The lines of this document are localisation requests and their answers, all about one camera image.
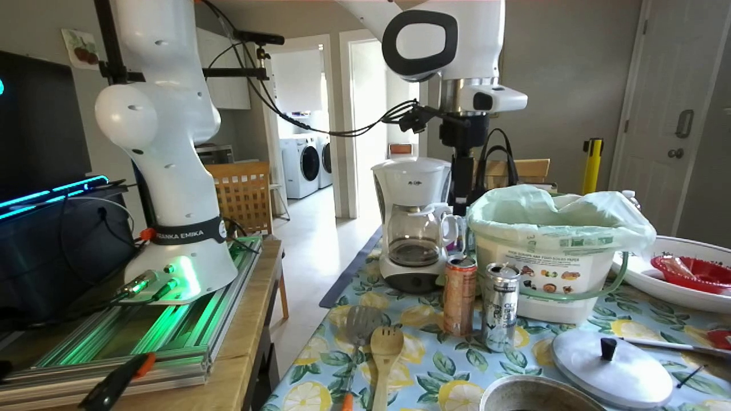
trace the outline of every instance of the glass carafe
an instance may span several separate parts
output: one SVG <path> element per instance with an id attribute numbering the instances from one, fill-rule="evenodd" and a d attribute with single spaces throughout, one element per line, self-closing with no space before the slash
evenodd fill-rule
<path id="1" fill-rule="evenodd" d="M 428 267 L 440 256 L 440 218 L 434 207 L 392 207 L 386 219 L 388 260 L 402 267 Z"/>

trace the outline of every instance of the green plastic bag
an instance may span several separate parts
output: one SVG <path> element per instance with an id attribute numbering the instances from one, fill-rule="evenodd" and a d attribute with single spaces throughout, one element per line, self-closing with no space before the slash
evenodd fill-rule
<path id="1" fill-rule="evenodd" d="M 536 251 L 585 256 L 644 251 L 654 228 L 621 192 L 559 194 L 532 186 L 497 187 L 467 208 L 477 237 Z"/>

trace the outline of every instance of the metal bowl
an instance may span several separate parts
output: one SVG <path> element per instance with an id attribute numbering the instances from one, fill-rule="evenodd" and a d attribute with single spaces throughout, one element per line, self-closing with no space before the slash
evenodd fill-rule
<path id="1" fill-rule="evenodd" d="M 479 411 L 602 411 L 588 396 L 545 378 L 501 378 L 493 382 L 482 399 Z"/>

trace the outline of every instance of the floor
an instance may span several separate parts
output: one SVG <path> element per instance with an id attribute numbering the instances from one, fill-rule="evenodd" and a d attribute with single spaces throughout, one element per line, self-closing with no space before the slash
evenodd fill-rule
<path id="1" fill-rule="evenodd" d="M 374 189 L 363 192 L 359 219 L 336 221 L 332 189 L 326 187 L 300 201 L 290 201 L 290 221 L 273 221 L 273 236 L 286 251 L 282 274 L 290 302 L 290 321 L 278 323 L 280 306 L 275 297 L 270 329 L 275 346 L 278 375 L 288 372 L 321 323 L 326 310 L 319 309 L 319 300 L 323 292 L 380 224 Z"/>

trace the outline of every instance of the washing machine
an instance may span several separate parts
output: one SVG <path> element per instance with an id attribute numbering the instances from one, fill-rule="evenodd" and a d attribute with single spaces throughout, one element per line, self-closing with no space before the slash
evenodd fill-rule
<path id="1" fill-rule="evenodd" d="M 297 201 L 319 189 L 319 151 L 315 135 L 280 138 L 280 163 L 288 200 Z"/>
<path id="2" fill-rule="evenodd" d="M 331 163 L 331 148 L 328 148 L 328 138 L 319 135 L 319 189 L 332 186 L 332 163 Z"/>

